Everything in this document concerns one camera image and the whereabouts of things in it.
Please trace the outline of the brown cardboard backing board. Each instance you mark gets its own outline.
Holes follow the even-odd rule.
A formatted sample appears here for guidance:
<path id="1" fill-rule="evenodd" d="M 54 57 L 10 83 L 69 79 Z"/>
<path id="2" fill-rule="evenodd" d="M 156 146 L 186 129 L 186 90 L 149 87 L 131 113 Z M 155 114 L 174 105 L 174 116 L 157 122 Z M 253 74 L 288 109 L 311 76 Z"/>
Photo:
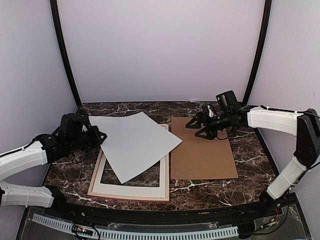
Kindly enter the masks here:
<path id="1" fill-rule="evenodd" d="M 171 152 L 170 178 L 174 180 L 237 179 L 238 172 L 225 130 L 218 139 L 195 136 L 196 129 L 186 128 L 190 117 L 172 117 L 171 132 L 182 142 Z"/>

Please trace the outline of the landscape photo print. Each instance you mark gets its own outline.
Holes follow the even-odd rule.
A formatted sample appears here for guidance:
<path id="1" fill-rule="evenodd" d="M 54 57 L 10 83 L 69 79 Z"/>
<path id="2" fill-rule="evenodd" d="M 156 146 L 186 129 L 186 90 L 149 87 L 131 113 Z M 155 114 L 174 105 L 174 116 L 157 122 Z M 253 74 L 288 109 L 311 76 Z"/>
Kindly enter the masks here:
<path id="1" fill-rule="evenodd" d="M 145 113 L 130 116 L 90 116 L 93 126 L 107 134 L 102 151 L 120 183 L 140 175 L 182 140 Z"/>

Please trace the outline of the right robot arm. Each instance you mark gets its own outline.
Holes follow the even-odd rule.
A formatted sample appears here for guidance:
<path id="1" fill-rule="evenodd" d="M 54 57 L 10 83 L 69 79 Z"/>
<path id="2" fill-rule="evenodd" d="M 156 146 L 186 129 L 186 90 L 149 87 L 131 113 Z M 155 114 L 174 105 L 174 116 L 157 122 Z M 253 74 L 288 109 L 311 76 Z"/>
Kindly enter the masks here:
<path id="1" fill-rule="evenodd" d="M 268 129 L 296 138 L 292 159 L 261 194 L 255 213 L 266 217 L 275 208 L 274 201 L 293 187 L 308 171 L 318 165 L 320 156 L 320 117 L 309 108 L 305 111 L 245 105 L 232 90 L 216 96 L 220 111 L 205 104 L 185 126 L 196 129 L 195 137 L 214 140 L 218 132 L 229 127 Z"/>

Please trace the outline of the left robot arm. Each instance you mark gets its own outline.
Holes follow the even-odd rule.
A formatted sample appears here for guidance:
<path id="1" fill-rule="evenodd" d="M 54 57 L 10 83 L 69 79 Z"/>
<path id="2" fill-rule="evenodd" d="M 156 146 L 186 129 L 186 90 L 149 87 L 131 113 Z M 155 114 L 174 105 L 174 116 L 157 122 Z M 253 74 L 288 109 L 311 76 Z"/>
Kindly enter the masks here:
<path id="1" fill-rule="evenodd" d="M 24 170 L 52 164 L 76 152 L 89 153 L 107 139 L 86 114 L 68 113 L 51 134 L 40 134 L 20 148 L 0 155 L 0 205 L 51 208 L 60 218 L 71 213 L 64 194 L 54 185 L 31 187 L 4 180 Z"/>

